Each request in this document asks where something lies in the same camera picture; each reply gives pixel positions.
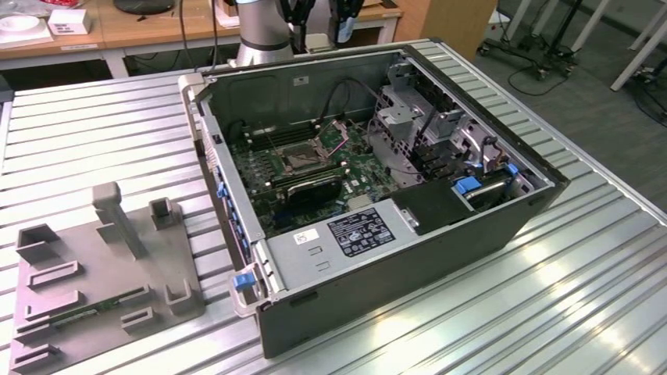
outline white box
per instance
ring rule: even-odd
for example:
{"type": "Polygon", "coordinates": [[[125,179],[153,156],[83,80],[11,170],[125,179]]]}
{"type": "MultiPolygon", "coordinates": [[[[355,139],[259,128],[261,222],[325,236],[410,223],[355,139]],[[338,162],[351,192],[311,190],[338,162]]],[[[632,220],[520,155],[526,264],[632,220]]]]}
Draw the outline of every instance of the white box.
{"type": "Polygon", "coordinates": [[[55,9],[50,17],[55,35],[81,35],[91,32],[91,18],[86,9],[55,9]]]}

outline aluminum extrusion table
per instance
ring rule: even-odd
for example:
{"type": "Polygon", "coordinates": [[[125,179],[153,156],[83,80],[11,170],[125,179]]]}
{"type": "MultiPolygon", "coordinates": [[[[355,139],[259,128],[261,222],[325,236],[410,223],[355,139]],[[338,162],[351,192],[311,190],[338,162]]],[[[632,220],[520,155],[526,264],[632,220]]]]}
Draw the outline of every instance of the aluminum extrusion table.
{"type": "Polygon", "coordinates": [[[18,228],[46,221],[61,229],[93,220],[87,188],[118,180],[126,209],[163,196],[183,206],[207,312],[62,373],[667,370],[665,214],[452,49],[432,41],[416,47],[573,180],[508,247],[265,359],[255,321],[237,317],[229,299],[231,260],[189,140],[179,73],[19,92],[0,126],[3,366],[18,228]]]}

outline gray floor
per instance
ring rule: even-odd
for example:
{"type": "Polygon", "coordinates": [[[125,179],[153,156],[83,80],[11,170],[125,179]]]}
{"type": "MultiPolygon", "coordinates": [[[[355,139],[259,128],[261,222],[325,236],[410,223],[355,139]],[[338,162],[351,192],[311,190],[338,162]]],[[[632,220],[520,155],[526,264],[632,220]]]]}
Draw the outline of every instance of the gray floor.
{"type": "MultiPolygon", "coordinates": [[[[502,0],[501,8],[516,11],[521,0],[502,0]]],[[[534,1],[525,20],[537,14],[542,1],[534,1]]],[[[546,28],[552,35],[568,10],[560,4],[546,28]]],[[[580,12],[574,18],[565,45],[572,46],[589,21],[580,12]]],[[[542,118],[584,148],[584,150],[664,209],[667,211],[667,128],[656,123],[637,108],[632,87],[620,92],[609,89],[636,52],[628,50],[634,37],[601,23],[584,50],[581,65],[572,78],[550,94],[532,97],[508,84],[508,76],[529,62],[501,51],[478,56],[474,64],[532,107],[542,118]]],[[[660,62],[667,54],[656,51],[648,65],[660,62]]],[[[553,75],[538,82],[529,75],[518,75],[513,82],[530,92],[545,91],[562,77],[553,75]]],[[[657,92],[667,104],[667,85],[657,92]]]]}

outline wooden desk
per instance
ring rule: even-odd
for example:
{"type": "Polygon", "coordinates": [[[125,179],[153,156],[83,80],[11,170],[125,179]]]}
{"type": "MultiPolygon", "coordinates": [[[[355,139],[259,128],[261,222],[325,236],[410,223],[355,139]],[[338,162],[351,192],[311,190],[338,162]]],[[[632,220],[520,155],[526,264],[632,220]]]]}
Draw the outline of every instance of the wooden desk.
{"type": "MultiPolygon", "coordinates": [[[[113,0],[98,0],[103,22],[105,42],[109,54],[107,64],[114,77],[129,77],[125,57],[143,53],[177,51],[183,49],[179,25],[179,10],[167,12],[138,22],[138,16],[127,14],[114,7],[113,0]]],[[[378,43],[394,41],[401,9],[386,9],[381,5],[366,7],[360,16],[355,29],[382,28],[378,43]]],[[[190,48],[214,46],[213,14],[209,0],[183,2],[183,23],[190,48]]],[[[225,28],[217,24],[218,44],[241,43],[239,27],[225,28]]]]}
{"type": "Polygon", "coordinates": [[[474,59],[485,39],[497,0],[394,0],[404,9],[397,41],[441,38],[454,50],[474,59]]]}
{"type": "MultiPolygon", "coordinates": [[[[214,46],[213,14],[207,1],[183,2],[190,48],[214,46]]],[[[89,0],[85,7],[94,16],[94,32],[90,35],[55,37],[53,43],[0,51],[0,70],[105,59],[114,78],[123,78],[130,76],[123,60],[127,56],[183,49],[178,9],[138,21],[141,17],[118,10],[113,0],[89,0]],[[90,45],[90,49],[67,50],[78,45],[90,45]]],[[[380,43],[390,43],[402,14],[401,9],[369,6],[361,12],[355,29],[381,28],[380,43]]],[[[217,28],[219,45],[241,42],[238,27],[226,29],[217,24],[217,28]]]]}
{"type": "Polygon", "coordinates": [[[54,41],[50,43],[0,49],[0,70],[102,59],[102,50],[106,45],[98,0],[89,1],[83,8],[89,10],[93,20],[91,33],[89,35],[54,35],[54,41]]]}

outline circuit board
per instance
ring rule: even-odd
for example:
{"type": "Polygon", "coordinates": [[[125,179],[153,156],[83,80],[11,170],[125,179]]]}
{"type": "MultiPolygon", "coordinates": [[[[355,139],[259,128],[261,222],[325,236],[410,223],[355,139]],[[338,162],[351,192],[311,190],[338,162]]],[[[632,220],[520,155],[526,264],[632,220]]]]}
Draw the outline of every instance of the circuit board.
{"type": "Polygon", "coordinates": [[[253,151],[249,144],[231,146],[269,237],[350,212],[365,202],[385,199],[400,188],[373,153],[365,130],[353,123],[347,123],[345,130],[330,123],[317,137],[291,144],[278,144],[271,139],[270,142],[271,147],[259,151],[253,151]],[[326,197],[290,205],[286,196],[297,196],[294,192],[302,186],[311,187],[314,181],[331,185],[321,189],[319,195],[326,197]]]}

